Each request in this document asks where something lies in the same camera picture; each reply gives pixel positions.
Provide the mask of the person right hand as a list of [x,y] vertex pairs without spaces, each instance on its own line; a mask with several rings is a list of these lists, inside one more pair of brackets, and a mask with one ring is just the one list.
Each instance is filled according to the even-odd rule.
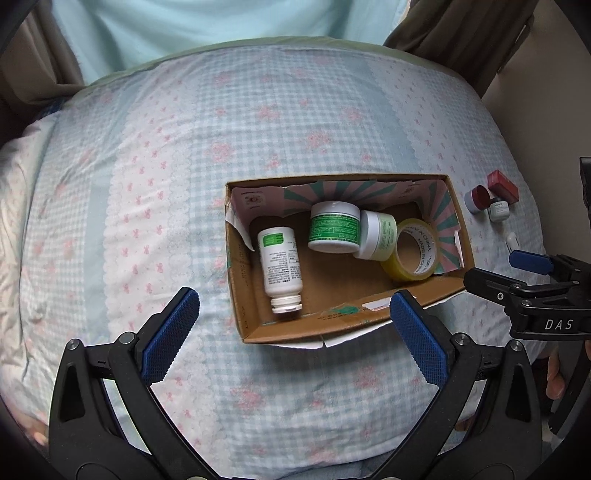
[[574,342],[549,342],[547,345],[548,363],[546,374],[546,396],[550,400],[560,400],[566,389],[566,381],[561,373],[561,361],[568,355],[579,354],[580,346]]

